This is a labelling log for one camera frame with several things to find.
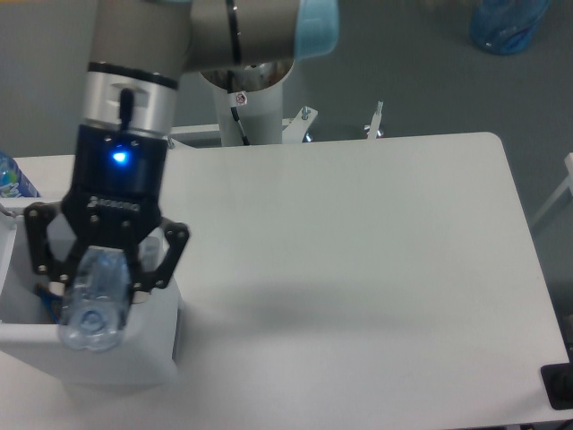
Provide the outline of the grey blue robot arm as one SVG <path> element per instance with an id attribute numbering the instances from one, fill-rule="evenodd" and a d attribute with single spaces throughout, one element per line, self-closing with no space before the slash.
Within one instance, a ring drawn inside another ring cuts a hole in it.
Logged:
<path id="1" fill-rule="evenodd" d="M 335 1 L 101 1 L 69 191 L 24 212 L 32 269 L 62 297 L 92 246 L 124 254 L 133 303 L 172 278 L 190 233 L 159 196 L 184 73 L 304 59 L 338 42 Z"/>

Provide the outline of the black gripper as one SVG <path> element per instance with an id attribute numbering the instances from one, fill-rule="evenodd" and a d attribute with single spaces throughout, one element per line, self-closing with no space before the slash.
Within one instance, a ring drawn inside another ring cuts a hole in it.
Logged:
<path id="1" fill-rule="evenodd" d="M 73 288 L 90 245 L 123 250 L 131 305 L 147 301 L 155 288 L 168 287 L 190 239 L 190 229 L 161 217 L 158 198 L 166 158 L 165 138 L 79 127 L 71 187 L 62 203 L 33 202 L 23 211 L 32 270 L 48 277 L 52 294 L 64 297 Z M 47 229 L 62 214 L 75 241 L 66 258 L 58 260 Z M 157 266 L 147 270 L 142 266 L 139 245 L 158 226 L 167 249 Z"/>

